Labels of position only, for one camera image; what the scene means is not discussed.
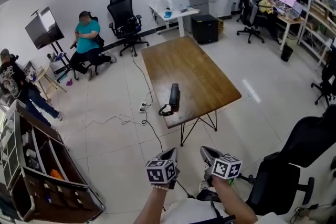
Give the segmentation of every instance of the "white printer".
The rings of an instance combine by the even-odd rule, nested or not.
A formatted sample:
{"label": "white printer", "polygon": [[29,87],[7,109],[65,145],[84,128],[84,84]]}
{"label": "white printer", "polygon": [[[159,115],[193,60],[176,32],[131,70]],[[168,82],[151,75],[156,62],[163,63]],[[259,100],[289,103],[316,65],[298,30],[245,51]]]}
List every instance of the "white printer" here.
{"label": "white printer", "polygon": [[189,0],[166,0],[166,3],[171,11],[190,7]]}

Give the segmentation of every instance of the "black trash can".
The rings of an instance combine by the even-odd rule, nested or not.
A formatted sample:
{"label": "black trash can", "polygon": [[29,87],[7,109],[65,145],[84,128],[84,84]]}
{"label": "black trash can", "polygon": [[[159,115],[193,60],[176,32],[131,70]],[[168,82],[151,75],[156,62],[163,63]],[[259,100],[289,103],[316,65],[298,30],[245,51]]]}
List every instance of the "black trash can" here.
{"label": "black trash can", "polygon": [[282,51],[282,54],[281,54],[281,59],[285,62],[288,62],[292,53],[293,53],[293,49],[289,47],[287,44],[285,44],[284,50]]}

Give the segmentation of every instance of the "forearm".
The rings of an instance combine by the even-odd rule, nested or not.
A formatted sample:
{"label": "forearm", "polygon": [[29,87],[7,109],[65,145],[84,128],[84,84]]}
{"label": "forearm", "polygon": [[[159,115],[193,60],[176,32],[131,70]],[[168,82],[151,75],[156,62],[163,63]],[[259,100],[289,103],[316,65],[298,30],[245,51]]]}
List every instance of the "forearm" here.
{"label": "forearm", "polygon": [[254,224],[258,221],[253,210],[238,196],[227,180],[213,177],[213,186],[229,215],[236,216],[237,224]]}
{"label": "forearm", "polygon": [[159,224],[166,194],[165,190],[153,189],[134,224]]}
{"label": "forearm", "polygon": [[93,39],[97,36],[95,33],[89,33],[89,34],[81,34],[80,37],[87,38],[87,39]]}

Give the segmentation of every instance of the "tv screen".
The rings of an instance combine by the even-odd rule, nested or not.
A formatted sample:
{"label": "tv screen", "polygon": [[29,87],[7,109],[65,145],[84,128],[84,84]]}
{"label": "tv screen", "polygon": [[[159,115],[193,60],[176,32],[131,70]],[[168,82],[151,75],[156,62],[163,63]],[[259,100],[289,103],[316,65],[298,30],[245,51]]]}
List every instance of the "tv screen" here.
{"label": "tv screen", "polygon": [[26,31],[37,49],[64,38],[49,7],[26,26]]}

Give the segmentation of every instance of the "power strip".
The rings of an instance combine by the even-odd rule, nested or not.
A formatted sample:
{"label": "power strip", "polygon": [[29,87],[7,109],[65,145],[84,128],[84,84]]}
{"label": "power strip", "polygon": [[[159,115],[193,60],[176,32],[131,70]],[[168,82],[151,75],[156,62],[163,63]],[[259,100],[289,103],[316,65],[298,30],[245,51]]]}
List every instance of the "power strip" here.
{"label": "power strip", "polygon": [[139,113],[143,113],[143,110],[145,109],[146,105],[147,105],[146,101],[141,102],[140,107],[139,107]]}

